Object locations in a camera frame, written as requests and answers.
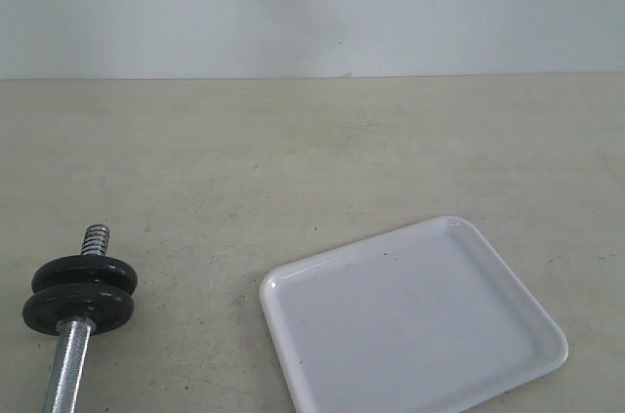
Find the chrome threaded dumbbell bar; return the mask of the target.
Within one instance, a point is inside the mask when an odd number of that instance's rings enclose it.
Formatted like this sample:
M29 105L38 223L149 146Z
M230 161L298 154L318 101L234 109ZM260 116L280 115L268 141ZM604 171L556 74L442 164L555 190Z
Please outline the chrome threaded dumbbell bar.
M80 255L105 256L109 239L110 230L106 225L89 225ZM89 340L96 324L86 316L77 315L61 320L57 328L59 337L42 411L74 412Z

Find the white rectangular tray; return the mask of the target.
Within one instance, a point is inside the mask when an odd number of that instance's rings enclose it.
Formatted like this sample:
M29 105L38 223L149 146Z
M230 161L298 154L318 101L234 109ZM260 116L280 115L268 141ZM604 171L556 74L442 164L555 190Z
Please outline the white rectangular tray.
M259 298L299 412L462 412L568 356L555 320L459 217L275 268Z

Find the black weight plate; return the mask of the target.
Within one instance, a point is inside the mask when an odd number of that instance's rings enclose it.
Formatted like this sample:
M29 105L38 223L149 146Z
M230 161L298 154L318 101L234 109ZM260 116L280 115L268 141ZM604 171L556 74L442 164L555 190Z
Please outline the black weight plate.
M65 284L99 283L133 295L138 275L127 263L108 256L72 255L54 259L34 273L31 290L37 293Z

